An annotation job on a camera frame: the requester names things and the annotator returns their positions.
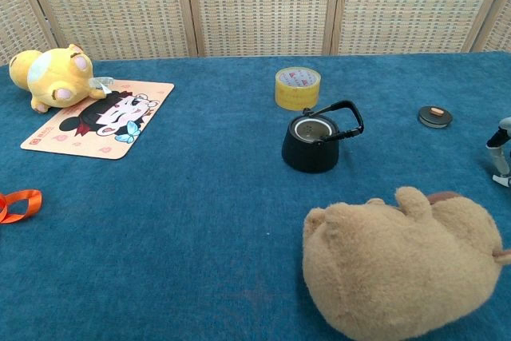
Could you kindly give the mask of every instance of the brown teddy bear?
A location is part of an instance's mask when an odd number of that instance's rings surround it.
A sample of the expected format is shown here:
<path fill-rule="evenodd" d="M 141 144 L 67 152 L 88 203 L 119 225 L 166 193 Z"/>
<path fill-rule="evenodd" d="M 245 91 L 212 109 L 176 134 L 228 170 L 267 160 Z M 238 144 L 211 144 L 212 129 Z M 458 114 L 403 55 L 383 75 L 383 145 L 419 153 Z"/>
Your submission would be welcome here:
<path fill-rule="evenodd" d="M 511 251 L 488 212 L 455 193 L 396 192 L 312 209 L 303 276 L 325 320 L 356 340 L 423 335 L 481 306 Z"/>

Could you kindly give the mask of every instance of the packing tape roll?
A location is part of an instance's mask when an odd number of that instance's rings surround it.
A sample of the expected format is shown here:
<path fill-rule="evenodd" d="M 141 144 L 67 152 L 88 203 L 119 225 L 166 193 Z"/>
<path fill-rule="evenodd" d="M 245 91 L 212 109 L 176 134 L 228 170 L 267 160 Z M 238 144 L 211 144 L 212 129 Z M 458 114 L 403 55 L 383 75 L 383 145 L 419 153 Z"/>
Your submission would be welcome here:
<path fill-rule="evenodd" d="M 275 75 L 275 102 L 284 109 L 301 111 L 318 102 L 321 75 L 310 68 L 289 67 Z"/>

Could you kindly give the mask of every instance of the black kettle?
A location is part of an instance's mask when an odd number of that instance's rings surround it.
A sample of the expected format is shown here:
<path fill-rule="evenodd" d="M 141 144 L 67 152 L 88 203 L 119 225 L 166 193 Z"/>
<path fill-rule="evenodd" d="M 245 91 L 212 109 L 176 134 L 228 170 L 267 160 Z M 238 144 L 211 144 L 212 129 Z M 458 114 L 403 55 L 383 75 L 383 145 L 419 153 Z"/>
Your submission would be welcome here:
<path fill-rule="evenodd" d="M 335 122 L 322 113 L 348 108 L 354 114 L 358 127 L 339 131 Z M 339 160 L 339 140 L 358 136 L 364 130 L 360 112 L 352 101 L 342 100 L 318 112 L 305 108 L 302 116 L 292 120 L 287 127 L 282 146 L 282 158 L 292 168 L 301 172 L 326 172 Z"/>

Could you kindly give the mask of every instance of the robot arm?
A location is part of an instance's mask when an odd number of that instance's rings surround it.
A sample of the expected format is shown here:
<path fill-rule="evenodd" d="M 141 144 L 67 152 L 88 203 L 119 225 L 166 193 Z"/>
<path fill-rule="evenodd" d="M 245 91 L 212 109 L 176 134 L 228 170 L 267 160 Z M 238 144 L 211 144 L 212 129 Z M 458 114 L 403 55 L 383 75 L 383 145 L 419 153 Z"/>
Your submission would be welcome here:
<path fill-rule="evenodd" d="M 505 160 L 503 146 L 511 140 L 511 117 L 502 119 L 498 125 L 498 131 L 486 143 L 486 148 L 493 159 L 493 164 L 497 168 L 500 176 L 493 176 L 493 179 L 506 187 L 509 187 L 511 176 L 509 173 L 509 164 Z"/>

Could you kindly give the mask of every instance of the blue butterfly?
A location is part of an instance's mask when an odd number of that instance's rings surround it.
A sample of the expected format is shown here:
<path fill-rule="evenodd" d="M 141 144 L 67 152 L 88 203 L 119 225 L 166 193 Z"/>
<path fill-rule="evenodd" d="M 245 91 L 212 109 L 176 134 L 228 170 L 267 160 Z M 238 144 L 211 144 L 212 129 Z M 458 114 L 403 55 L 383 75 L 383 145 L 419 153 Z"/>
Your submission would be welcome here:
<path fill-rule="evenodd" d="M 125 133 L 124 135 L 115 136 L 115 140 L 131 144 L 135 141 L 135 138 L 141 134 L 141 131 L 138 129 L 137 125 L 132 121 L 128 121 L 126 128 L 128 129 L 128 133 Z"/>

